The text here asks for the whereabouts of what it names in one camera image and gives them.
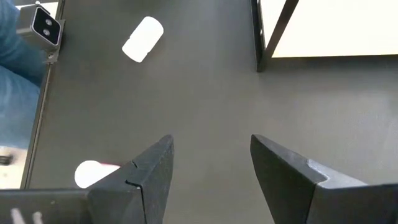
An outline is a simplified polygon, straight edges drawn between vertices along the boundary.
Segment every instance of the person's leg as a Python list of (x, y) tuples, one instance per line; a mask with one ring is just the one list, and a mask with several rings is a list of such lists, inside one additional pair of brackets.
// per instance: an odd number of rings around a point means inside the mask
[(39, 87), (0, 66), (0, 146), (29, 147), (39, 93)]
[(45, 73), (44, 53), (16, 34), (19, 10), (0, 0), (0, 66), (40, 86)]

